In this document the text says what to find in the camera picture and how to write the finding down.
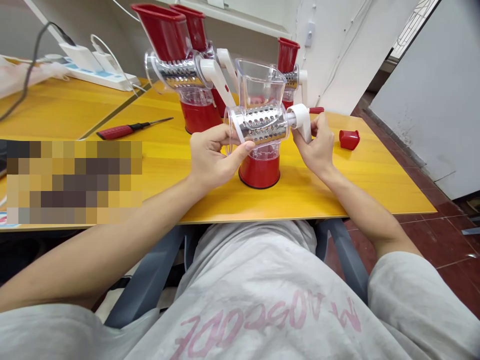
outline person's left hand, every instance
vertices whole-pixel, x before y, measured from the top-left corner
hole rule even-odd
[[[240,144],[238,140],[232,139],[232,143],[238,146],[229,156],[225,156],[220,150],[229,143],[230,127],[227,124],[195,132],[191,136],[191,171],[188,177],[207,192],[227,183],[255,147],[253,141]]]

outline person's right hand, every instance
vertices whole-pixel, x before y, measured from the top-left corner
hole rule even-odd
[[[293,141],[300,151],[303,162],[315,175],[322,178],[326,172],[334,169],[334,133],[330,131],[329,123],[324,112],[319,114],[310,123],[311,133],[316,136],[311,143],[306,143],[298,130],[291,131]]]

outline red screwdriver handle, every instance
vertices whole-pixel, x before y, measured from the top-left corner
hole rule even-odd
[[[134,131],[130,126],[122,125],[99,131],[96,134],[103,140],[113,140],[124,137],[125,135],[131,134],[133,132]]]

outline white plastic bag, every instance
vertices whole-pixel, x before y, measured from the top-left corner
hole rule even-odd
[[[29,64],[26,63],[0,66],[0,99],[23,89],[28,68]],[[30,74],[28,86],[38,84],[48,78],[69,81],[70,79],[66,76],[68,72],[65,66],[57,62],[34,66]]]

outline yellow table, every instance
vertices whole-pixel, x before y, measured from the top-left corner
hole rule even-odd
[[[140,82],[142,86],[148,84],[145,79]],[[0,114],[6,112],[19,96],[17,92],[0,99]],[[0,139],[78,140],[136,98],[132,91],[120,91],[74,78],[70,81],[51,78],[32,86],[25,100],[9,117],[0,121]]]
[[[143,198],[172,186],[190,171],[190,135],[185,131],[178,96],[157,94],[150,89],[124,108],[99,130],[148,122],[173,120],[126,136],[121,141],[143,141]],[[435,208],[410,179],[369,126],[359,117],[327,113],[335,134],[333,161],[352,182],[372,195],[393,214],[432,213]],[[340,148],[340,130],[358,130],[355,151]],[[98,141],[92,133],[88,141]],[[346,217],[347,213],[330,190],[304,165],[293,139],[280,148],[280,180],[264,190],[244,185],[239,177],[212,191],[180,221],[182,224],[245,222],[285,219]],[[21,225],[13,230],[72,229],[81,225]]]

